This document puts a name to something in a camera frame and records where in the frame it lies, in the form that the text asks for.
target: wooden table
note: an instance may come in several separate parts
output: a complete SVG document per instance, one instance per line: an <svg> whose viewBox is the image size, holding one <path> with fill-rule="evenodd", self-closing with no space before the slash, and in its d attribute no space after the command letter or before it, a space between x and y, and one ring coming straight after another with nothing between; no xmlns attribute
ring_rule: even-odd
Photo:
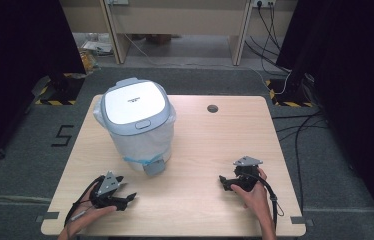
<svg viewBox="0 0 374 240"><path fill-rule="evenodd" d="M219 175L234 178L235 160L250 156L261 167L284 211L278 236L301 236L304 224L266 101L250 96L169 96L177 111L172 156L166 170L149 177L132 170L117 153L109 133L93 117L82 125L48 212L42 232L58 235L72 203L101 174L111 170L127 183L116 192L137 192L128 208L93 223L83 234L94 236L235 237L260 236L255 217L234 192L223 190ZM218 112L210 113L209 105Z"/></svg>

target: metal bracket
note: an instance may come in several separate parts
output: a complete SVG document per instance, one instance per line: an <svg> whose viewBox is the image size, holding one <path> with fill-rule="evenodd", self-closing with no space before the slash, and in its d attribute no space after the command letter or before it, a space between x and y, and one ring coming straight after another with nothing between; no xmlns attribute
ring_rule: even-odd
<svg viewBox="0 0 374 240"><path fill-rule="evenodd" d="M264 163L262 160L258 160L258 159L255 159L255 158L244 156L244 157L240 158L239 160L235 161L233 163L233 165L246 167L246 166L256 166L256 165L262 164L262 163Z"/></svg>
<svg viewBox="0 0 374 240"><path fill-rule="evenodd" d="M108 193L118 188L119 188L118 180L116 179L115 175L113 175L111 171L108 171L105 179L102 182L102 185L99 188L98 195Z"/></svg>

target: cable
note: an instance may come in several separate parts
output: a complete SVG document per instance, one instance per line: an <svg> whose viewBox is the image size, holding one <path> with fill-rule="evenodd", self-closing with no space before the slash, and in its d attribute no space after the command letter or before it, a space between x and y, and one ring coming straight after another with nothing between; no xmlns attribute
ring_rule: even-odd
<svg viewBox="0 0 374 240"><path fill-rule="evenodd" d="M257 43L257 42L255 41L255 39L253 39L252 36L250 36L250 39L252 39L252 42L253 42L256 46L258 46L260 49L264 49L263 47L261 47L261 45L259 45L259 43ZM270 50L268 50L268 49L264 49L264 50L265 50L265 52L269 52L269 53L271 53L271 54L273 54L273 55L275 55L275 56L278 57L278 54L277 54L277 53L272 52L272 51L270 51Z"/></svg>
<svg viewBox="0 0 374 240"><path fill-rule="evenodd" d="M262 17L262 14L261 14L261 8L258 7L258 13L259 13L259 16L261 17L262 19L262 22L264 23L264 26L265 26L265 29L267 30L268 34L269 34L269 38L271 39L271 41L274 43L274 45L278 48L278 50L280 50L280 46L278 45L278 42L272 37L272 33L271 33L271 30L268 29L268 25L266 24L265 22L265 19Z"/></svg>
<svg viewBox="0 0 374 240"><path fill-rule="evenodd" d="M307 117L306 120L302 123L302 125L300 125L299 129L297 130L296 132L296 138L295 138L295 156L296 156L296 164L297 164L297 174L298 174L298 180L299 180L299 195L300 195L300 204L299 204L299 208L300 208L300 212L303 214L303 203L304 203L304 200L303 200L303 186L302 186L302 173L300 171L300 161L299 161L299 149L298 149L298 138L299 138L299 133L300 133L300 130L303 126L305 126L305 124L314 116L316 116L317 114L319 114L320 111L312 114L311 116Z"/></svg>
<svg viewBox="0 0 374 240"><path fill-rule="evenodd" d="M272 202L272 219L274 221L274 228L277 228L277 216L278 216L277 206L280 206L278 204L278 202L277 202L278 201L277 195L275 195L274 191L272 190L272 188L268 184L268 182L265 181L264 179L262 179L260 176L255 176L255 175L248 174L248 173L245 173L245 172L241 172L241 174L244 175L244 176L248 176L248 177L254 178L258 182L261 182L262 185L264 185L265 188L268 190L269 199Z"/></svg>
<svg viewBox="0 0 374 240"><path fill-rule="evenodd" d="M272 117L271 119L288 119L288 118L305 118L305 117L310 117L310 116L318 116L321 115L321 111L315 112L310 115L295 115L295 116L279 116L279 117Z"/></svg>
<svg viewBox="0 0 374 240"><path fill-rule="evenodd" d="M72 204L71 209L69 210L68 214L66 215L65 222L64 222L64 226L66 226L66 224L68 223L68 221L70 220L70 218L71 218L72 215L74 214L75 210L77 210L78 206L81 204L81 199L84 197L84 195L87 194L88 190L89 190L89 189L90 189L94 184L98 183L102 178L104 178L104 176L100 176L100 177L94 179L94 181L91 182L90 185L88 185L88 187L84 190L84 192L81 194L81 196L78 198L78 200Z"/></svg>
<svg viewBox="0 0 374 240"><path fill-rule="evenodd" d="M278 44L277 35L275 34L275 24L274 24L275 7L273 7L273 3L272 2L269 3L269 11L271 13L271 27L270 27L270 31L271 31L271 28L272 28L272 31L274 32L274 40L277 43L277 46L280 46Z"/></svg>
<svg viewBox="0 0 374 240"><path fill-rule="evenodd" d="M269 59L269 58L267 58L267 57L265 57L264 55L263 55L263 53L261 54L261 53L259 53L256 49L254 49L252 46L250 46L249 45L249 43L247 42L247 41L244 41L244 43L246 44L246 46L254 53L254 54L256 54L256 55L258 55L259 57L261 57L261 62L262 62L262 59L264 59L265 61L267 61L268 63L270 63L271 65L273 65L274 67L276 67L276 68L278 68L278 69L280 69L280 70L282 70L282 71L284 71L284 72L286 72L286 73L289 73L289 71L287 71L286 69L284 69L284 68L282 68L282 67L279 67L279 66L277 66L277 64L275 64L271 59ZM270 74L270 75L277 75L277 76L283 76L283 77L286 77L287 75L285 75L285 74L275 74L275 73L270 73L270 72L268 72L266 69L265 69L265 67L263 66L263 64L262 64L262 69L266 72L266 73L268 73L268 74Z"/></svg>
<svg viewBox="0 0 374 240"><path fill-rule="evenodd" d="M328 129L328 127L314 126L315 124L317 124L317 123L319 123L319 122L321 122L321 121L324 121L324 120L317 121L317 122L315 122L315 123L313 123L313 124L311 124L311 125L308 125L308 126L303 126L303 127L306 127L306 128L304 128L304 129L300 129L300 130L298 130L298 131L304 131L304 130L306 130L306 129L308 129L308 128L322 128L322 129ZM297 126L297 127L288 127L288 128L285 128L285 129L278 130L277 132L282 132L282 131L285 131L285 130L288 130L288 129L298 128L298 127L300 127L300 126ZM279 139L278 141L281 142L281 141L283 141L284 139L286 139L286 138L292 136L293 134L295 134L295 132L290 133L290 134L287 134L286 136L284 136L283 138Z"/></svg>

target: floor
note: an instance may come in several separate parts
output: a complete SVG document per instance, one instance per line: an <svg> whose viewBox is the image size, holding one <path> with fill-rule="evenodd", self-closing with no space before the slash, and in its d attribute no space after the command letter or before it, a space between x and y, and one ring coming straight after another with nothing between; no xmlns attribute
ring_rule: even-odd
<svg viewBox="0 0 374 240"><path fill-rule="evenodd" d="M87 35L74 33L74 38L80 47L87 40ZM101 36L101 39L106 41L106 35ZM254 40L261 46L264 46L266 42L266 38L256 37ZM249 45L259 49L250 38L247 41ZM260 91L268 98L264 80L270 74L264 71L276 74L272 76L281 79L286 78L287 75L271 64L262 61L248 47L243 49L240 66L233 66L225 36L174 36L170 42L162 45L150 43L144 39L133 41L133 43L135 45L131 46L124 64L116 64L113 56L95 56L98 67L103 69L92 74L88 81L86 80L85 84L89 84L90 89L81 93L84 94L82 101L80 99L74 106L36 105L26 116L10 143L9 149L11 151L7 153L7 160L0 161L0 195L13 196L25 192L28 196L37 197L30 198L26 203L0 203L0 239L55 239L53 236L44 236L40 233L41 219L39 215L47 211L50 197L55 190L54 186L58 183L70 154L70 147L50 151L50 143L56 141L56 134L51 130L51 125L55 129L70 123L75 126L73 132L76 132L82 123L82 118L74 116L85 114L86 106L89 105L87 101L90 99L87 95L96 91L105 91L103 89L110 86L111 82L113 83L112 76L118 74L120 74L118 77L125 76L127 72L132 74L133 71L139 75L144 75L147 72L147 74L160 77L171 74L171 76L180 76L181 71L177 70L179 68L188 71L192 71L191 69L224 70L214 71L218 73L213 73L213 76L218 76L218 78L209 81L210 83L204 83L207 84L206 87L211 89L212 86L224 82L225 84L230 83L229 86L234 88L232 85L235 78L235 80L241 80L241 83L249 82L255 86L256 83L262 83L262 86L259 86ZM273 44L269 45L268 49L277 53L277 48ZM275 55L268 53L266 56L275 61ZM163 72L160 69L149 71L150 68L172 69ZM227 72L230 70L254 70L255 72L245 71L235 75L234 71ZM195 73L189 72L189 74L189 77L197 78L193 79L194 81L205 78L197 71ZM246 91L251 90L246 84L238 85L242 85L241 93L243 95ZM172 87L173 89L168 90L172 92L178 90L176 86ZM200 86L194 87L195 93L201 93ZM272 116L304 115L315 111L310 108L279 108L271 104L269 104L269 108ZM348 168L348 164L330 130L327 129L324 119L313 120L314 122L309 123L309 130L301 132L299 144L305 199L304 216L308 221L307 233L300 239L374 239L374 203L371 196L361 179ZM299 188L295 142L294 137L288 136L291 136L290 131L294 133L297 129L297 127L292 129L292 126L299 126L302 122L303 119L297 118L274 120L295 191ZM37 141L32 143L31 139L37 139ZM29 180L24 178L21 181L21 176L31 178ZM103 238L82 237L81 239L102 240Z"/></svg>

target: hazard stripe tape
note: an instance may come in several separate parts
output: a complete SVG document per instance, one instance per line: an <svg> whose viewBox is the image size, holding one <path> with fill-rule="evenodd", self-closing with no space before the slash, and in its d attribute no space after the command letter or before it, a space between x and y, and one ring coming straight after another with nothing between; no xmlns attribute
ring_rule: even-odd
<svg viewBox="0 0 374 240"><path fill-rule="evenodd" d="M42 104L42 105L52 105L52 106L62 106L62 105L74 105L75 100L70 101L58 101L58 100L37 100L35 104Z"/></svg>
<svg viewBox="0 0 374 240"><path fill-rule="evenodd" d="M271 101L276 106L287 106L287 107L312 107L312 103L310 102L279 102L277 100L277 95L274 92L274 89L272 89L272 82L270 80L265 81L267 84L269 91L269 96L271 98Z"/></svg>

